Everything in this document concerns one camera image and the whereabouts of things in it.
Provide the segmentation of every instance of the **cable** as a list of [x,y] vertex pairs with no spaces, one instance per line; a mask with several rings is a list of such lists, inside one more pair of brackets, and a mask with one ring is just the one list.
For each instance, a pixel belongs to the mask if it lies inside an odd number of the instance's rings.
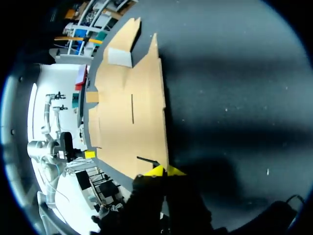
[[[44,158],[45,156],[46,156],[46,155],[40,157],[40,165],[41,165],[42,169],[43,169],[43,162],[42,162],[42,160],[43,160],[43,158]],[[53,163],[50,163],[50,164],[55,165],[55,166],[57,167],[57,169],[58,169],[58,177],[57,177],[57,178],[59,178],[59,177],[61,176],[59,167],[58,167],[56,164],[53,164]],[[49,186],[50,186],[53,190],[55,190],[56,192],[58,192],[59,194],[61,194],[63,197],[65,197],[65,198],[67,199],[68,202],[70,202],[69,199],[68,199],[68,197],[66,197],[63,193],[61,193],[60,191],[58,191],[57,189],[55,189],[55,188],[52,186],[52,184],[51,184],[51,183],[49,182],[49,180],[47,179],[46,175],[45,175],[45,181],[49,184]]]
[[[66,40],[83,41],[84,38],[79,38],[79,37],[56,37],[56,38],[54,38],[54,40],[55,41],[66,41]],[[92,39],[92,38],[90,38],[88,41],[91,42],[91,43],[102,44],[102,41],[96,40],[96,39]]]
[[290,198],[288,198],[287,200],[286,200],[286,203],[289,203],[293,198],[298,198],[301,202],[302,202],[302,204],[305,204],[305,202],[304,202],[304,199],[303,199],[303,197],[301,197],[300,195],[298,195],[298,194],[295,194],[295,195],[293,195],[293,196],[291,196]]
[[45,203],[48,205],[48,204],[53,204],[55,205],[55,209],[58,211],[58,213],[60,214],[60,216],[62,217],[62,219],[64,220],[64,222],[67,224],[67,221],[65,220],[64,216],[61,214],[60,210],[58,209],[57,207],[57,204],[56,203],[48,203],[48,199],[47,199],[47,195],[45,195],[43,192],[41,191],[38,191],[39,193],[41,193],[43,196],[45,196]]

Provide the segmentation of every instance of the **small cardboard piece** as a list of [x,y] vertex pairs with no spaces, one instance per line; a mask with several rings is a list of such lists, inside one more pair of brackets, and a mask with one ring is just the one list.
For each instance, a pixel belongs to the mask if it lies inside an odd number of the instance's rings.
[[134,68],[108,63],[109,48],[130,52],[139,27],[140,18],[129,19],[105,48],[95,79],[99,103],[89,110],[97,157],[130,178],[153,168],[137,156],[169,166],[157,35]]
[[86,92],[86,102],[87,103],[98,103],[99,102],[98,92]]

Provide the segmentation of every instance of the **table surface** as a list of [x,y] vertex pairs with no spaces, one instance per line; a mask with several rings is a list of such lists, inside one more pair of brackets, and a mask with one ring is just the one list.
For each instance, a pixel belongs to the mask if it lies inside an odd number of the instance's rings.
[[[141,17],[133,65],[157,33],[171,165],[194,177],[214,227],[232,230],[313,181],[313,79],[288,24],[259,0],[141,0],[113,27]],[[88,109],[84,120],[88,123]],[[86,139],[90,146],[88,125]],[[98,159],[128,190],[132,180]]]

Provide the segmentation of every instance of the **robotic arm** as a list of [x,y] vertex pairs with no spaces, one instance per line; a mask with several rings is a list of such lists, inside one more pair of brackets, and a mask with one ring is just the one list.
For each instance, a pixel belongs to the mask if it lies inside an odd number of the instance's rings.
[[[55,99],[65,99],[65,95],[61,94],[58,92],[57,94],[47,94],[45,96],[45,113],[44,113],[44,120],[45,120],[45,125],[41,128],[41,133],[46,137],[48,141],[52,141],[53,138],[50,135],[51,132],[51,127],[50,127],[50,106],[51,106],[51,101]],[[60,127],[60,121],[59,121],[59,114],[57,115],[57,121],[59,123],[58,127]]]

